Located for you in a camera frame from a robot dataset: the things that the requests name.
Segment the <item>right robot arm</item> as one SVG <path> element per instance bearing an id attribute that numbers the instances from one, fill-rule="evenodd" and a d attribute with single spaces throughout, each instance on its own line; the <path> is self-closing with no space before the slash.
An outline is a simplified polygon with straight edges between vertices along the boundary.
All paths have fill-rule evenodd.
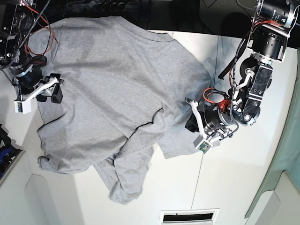
<path id="1" fill-rule="evenodd" d="M 45 16 L 50 2 L 42 6 L 36 0 L 2 0 L 0 2 L 0 71 L 15 88 L 17 100 L 23 100 L 47 82 L 54 81 L 49 88 L 37 92 L 39 102 L 50 99 L 59 104 L 63 94 L 60 74 L 44 75 L 42 68 L 48 63 L 46 54 L 57 42 L 53 29 Z M 30 38 L 39 31 L 48 31 L 45 49 L 33 52 Z"/>

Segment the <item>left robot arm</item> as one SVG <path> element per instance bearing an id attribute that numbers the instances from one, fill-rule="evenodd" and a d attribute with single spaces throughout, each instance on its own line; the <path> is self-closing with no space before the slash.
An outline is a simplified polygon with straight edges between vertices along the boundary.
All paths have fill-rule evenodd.
<path id="1" fill-rule="evenodd" d="M 251 29 L 241 40 L 234 58 L 218 76 L 230 77 L 228 92 L 208 88 L 203 92 L 204 109 L 197 108 L 185 128 L 210 134 L 230 125 L 251 125 L 260 113 L 260 104 L 272 80 L 272 63 L 283 62 L 288 39 L 294 28 L 298 0 L 258 0 Z"/>

